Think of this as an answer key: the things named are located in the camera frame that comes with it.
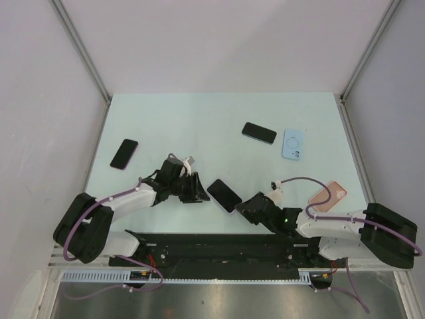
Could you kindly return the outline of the blue phone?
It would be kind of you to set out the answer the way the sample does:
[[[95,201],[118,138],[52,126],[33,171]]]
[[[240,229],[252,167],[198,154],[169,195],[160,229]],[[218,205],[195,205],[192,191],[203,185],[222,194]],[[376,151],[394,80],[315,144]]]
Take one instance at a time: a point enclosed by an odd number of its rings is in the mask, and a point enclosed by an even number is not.
[[[212,182],[207,191],[227,213],[232,213],[242,203],[242,199],[221,179]]]

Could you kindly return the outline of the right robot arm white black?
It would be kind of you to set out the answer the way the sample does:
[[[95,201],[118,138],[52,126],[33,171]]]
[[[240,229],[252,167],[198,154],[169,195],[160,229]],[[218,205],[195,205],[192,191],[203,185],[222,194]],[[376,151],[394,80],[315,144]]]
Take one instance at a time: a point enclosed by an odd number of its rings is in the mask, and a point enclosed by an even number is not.
[[[379,203],[336,215],[312,213],[310,205],[280,208],[258,193],[235,208],[250,223],[262,224],[277,235],[317,239],[318,243],[306,250],[313,266],[323,266],[328,260],[376,257],[394,268],[412,269],[414,259],[422,255],[416,244],[417,225]]]

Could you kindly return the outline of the black phone teal edge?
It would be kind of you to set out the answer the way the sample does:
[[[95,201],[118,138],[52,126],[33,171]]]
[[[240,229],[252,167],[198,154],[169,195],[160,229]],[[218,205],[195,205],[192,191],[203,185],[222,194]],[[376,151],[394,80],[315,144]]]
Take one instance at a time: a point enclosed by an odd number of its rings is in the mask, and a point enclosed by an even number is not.
[[[273,144],[276,139],[277,132],[251,122],[247,122],[242,129],[242,135],[267,144]]]

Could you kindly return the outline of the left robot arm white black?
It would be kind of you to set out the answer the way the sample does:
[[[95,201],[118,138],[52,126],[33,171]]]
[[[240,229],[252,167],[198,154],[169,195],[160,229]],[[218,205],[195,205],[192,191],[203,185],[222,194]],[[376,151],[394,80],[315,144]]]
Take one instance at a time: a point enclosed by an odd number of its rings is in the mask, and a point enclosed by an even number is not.
[[[85,192],[70,204],[53,233],[62,256],[68,262],[88,264],[101,254],[122,255],[131,265],[142,264],[147,250],[141,239],[129,231],[111,231],[113,222],[141,209],[155,207],[177,197],[181,203],[202,203],[210,197],[192,169],[194,159],[179,159],[169,154],[160,169],[139,177],[128,190],[97,199]]]

